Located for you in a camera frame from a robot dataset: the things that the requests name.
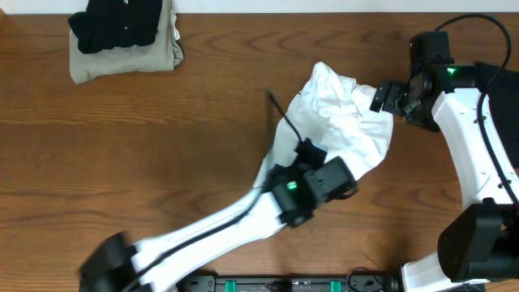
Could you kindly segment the white t-shirt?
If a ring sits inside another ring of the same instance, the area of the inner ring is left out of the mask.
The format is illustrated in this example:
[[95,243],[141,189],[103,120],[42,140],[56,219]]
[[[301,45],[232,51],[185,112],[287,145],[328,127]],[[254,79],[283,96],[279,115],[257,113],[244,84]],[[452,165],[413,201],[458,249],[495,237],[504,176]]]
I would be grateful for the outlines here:
[[272,151],[263,159],[253,186],[261,186],[274,165],[292,164],[299,138],[324,146],[326,161],[340,157],[355,180],[373,170],[386,157],[393,129],[391,114],[370,110],[375,92],[372,86],[317,62],[311,78],[290,102],[288,120],[274,119]]

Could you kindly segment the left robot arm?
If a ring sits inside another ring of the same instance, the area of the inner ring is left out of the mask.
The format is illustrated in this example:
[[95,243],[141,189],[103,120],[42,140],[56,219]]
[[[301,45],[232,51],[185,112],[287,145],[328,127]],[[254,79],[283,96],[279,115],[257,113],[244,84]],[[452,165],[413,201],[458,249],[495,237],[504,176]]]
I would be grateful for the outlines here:
[[319,165],[276,165],[239,201],[180,230],[137,243],[107,238],[79,268],[79,288],[173,291],[189,273],[242,245],[298,227],[315,209],[343,200],[357,183],[340,157]]

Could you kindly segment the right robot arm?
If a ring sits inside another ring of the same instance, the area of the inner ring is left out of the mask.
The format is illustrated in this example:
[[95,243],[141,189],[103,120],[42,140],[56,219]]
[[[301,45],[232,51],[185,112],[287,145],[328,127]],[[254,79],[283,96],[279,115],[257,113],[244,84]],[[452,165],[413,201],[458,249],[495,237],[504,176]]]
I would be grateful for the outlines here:
[[384,80],[370,109],[443,134],[461,186],[462,213],[437,249],[401,267],[402,291],[460,291],[518,277],[518,177],[495,129],[474,65],[457,65],[446,32],[410,39],[410,78]]

